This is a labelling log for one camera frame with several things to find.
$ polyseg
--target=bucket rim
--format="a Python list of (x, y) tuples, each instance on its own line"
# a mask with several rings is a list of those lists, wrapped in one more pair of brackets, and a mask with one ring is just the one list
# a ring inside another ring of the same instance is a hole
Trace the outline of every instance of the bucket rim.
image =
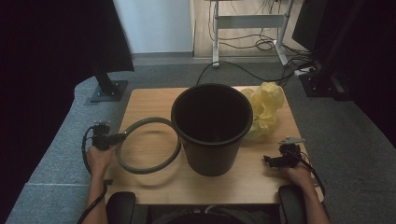
[[(200, 88), (205, 88), (205, 87), (221, 87), (224, 90), (227, 91), (231, 91), (233, 94), (235, 94), (235, 96), (238, 96), (240, 99), (242, 99), (242, 101), (245, 102), (244, 105), (246, 105), (247, 110), (249, 111), (248, 113), (248, 118), (247, 118), (247, 125), (245, 126), (245, 128), (236, 136), (231, 137), (227, 140), (224, 141), (218, 141), (218, 142), (206, 142), (206, 141), (202, 141), (193, 137), (190, 137), (189, 135), (187, 135), (185, 132), (183, 132), (182, 130), (180, 130), (179, 126), (177, 125), (177, 123), (175, 122), (176, 118), (175, 118), (175, 107), (177, 106), (177, 103), (186, 96), (187, 93), (189, 93), (190, 91), (194, 91), (195, 89), (200, 89)], [(200, 145), (200, 146), (205, 146), (205, 147), (219, 147), (219, 146), (227, 146), (230, 144), (233, 144), (237, 141), (242, 140), (243, 136), (245, 136), (248, 131), (251, 128), (251, 124), (253, 122), (253, 110), (251, 107), (250, 102), (248, 101), (247, 97), (242, 94), (240, 91), (236, 90), (235, 88), (228, 86), (228, 85), (224, 85), (224, 84), (219, 84), (219, 83), (205, 83), (205, 84), (199, 84), (193, 87), (190, 87), (188, 89), (186, 89), (185, 91), (183, 91), (174, 101), (173, 105), (172, 105), (172, 110), (171, 110), (171, 121), (173, 123), (174, 129), (177, 132), (177, 134), (179, 134), (182, 139), (186, 139), (189, 142), (193, 142), (196, 145)]]

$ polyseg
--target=chair armrest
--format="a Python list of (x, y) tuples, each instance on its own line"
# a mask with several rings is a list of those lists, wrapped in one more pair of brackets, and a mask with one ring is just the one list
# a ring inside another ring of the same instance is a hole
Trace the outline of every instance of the chair armrest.
[(109, 224), (132, 224), (135, 196), (133, 192), (117, 192), (106, 205)]
[(286, 185), (279, 188), (279, 197), (288, 224), (305, 224), (305, 201), (300, 187)]

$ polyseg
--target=person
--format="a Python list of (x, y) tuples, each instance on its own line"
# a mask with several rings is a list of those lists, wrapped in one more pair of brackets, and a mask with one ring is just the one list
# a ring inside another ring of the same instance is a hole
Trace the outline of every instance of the person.
[[(114, 151), (119, 146), (120, 144), (111, 146), (110, 149), (106, 151), (99, 150), (96, 147), (90, 147), (87, 151), (87, 159), (91, 168), (92, 178), (85, 208), (90, 206), (90, 204), (103, 192), (103, 181), (106, 169), (111, 162)], [(330, 223), (330, 220), (319, 201), (318, 194), (315, 191), (310, 171), (302, 163), (298, 163), (293, 168), (284, 168), (282, 170), (283, 172), (286, 172), (290, 181), (299, 186), (303, 192), (307, 224)], [(106, 203), (104, 199), (91, 210), (82, 223), (107, 224)]]
[[(85, 202), (85, 209), (87, 209), (104, 189), (103, 181), (108, 165), (114, 151), (120, 147), (120, 144), (111, 146), (108, 150), (102, 151), (97, 147), (90, 147), (87, 151), (87, 160), (91, 168), (91, 184), (88, 193), (87, 201)], [(105, 199), (102, 199), (84, 218), (83, 224), (107, 224), (107, 213)]]

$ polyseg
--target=yellow plastic bag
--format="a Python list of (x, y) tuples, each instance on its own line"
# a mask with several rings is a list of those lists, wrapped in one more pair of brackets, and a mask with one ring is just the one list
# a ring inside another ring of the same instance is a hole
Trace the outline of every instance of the yellow plastic bag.
[(241, 90), (253, 109), (253, 123), (246, 139), (255, 139), (272, 133), (277, 125), (276, 111), (285, 102), (283, 89), (275, 82), (263, 82), (257, 90)]

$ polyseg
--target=wooden board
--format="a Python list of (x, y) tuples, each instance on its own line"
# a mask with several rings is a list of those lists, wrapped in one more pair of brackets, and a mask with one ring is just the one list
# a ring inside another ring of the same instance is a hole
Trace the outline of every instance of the wooden board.
[[(248, 87), (237, 87), (242, 90)], [(185, 88), (139, 89), (132, 92), (120, 126), (120, 133), (131, 124), (149, 117), (170, 119), (171, 108)], [(280, 156), (277, 144), (286, 136), (300, 137), (288, 101), (277, 112), (275, 132), (254, 141), (242, 141), (233, 168), (216, 177), (195, 173), (183, 148), (177, 158), (159, 172), (134, 175), (125, 171), (116, 157), (107, 169), (112, 179), (106, 199), (118, 191), (132, 191), (138, 204), (230, 204), (279, 203), (277, 190), (289, 180), (275, 168), (269, 168), (262, 156)], [(131, 133), (122, 146), (122, 157), (131, 166), (149, 168), (165, 161), (175, 150), (177, 136), (164, 124), (153, 123)], [(321, 191), (317, 188), (320, 200)]]

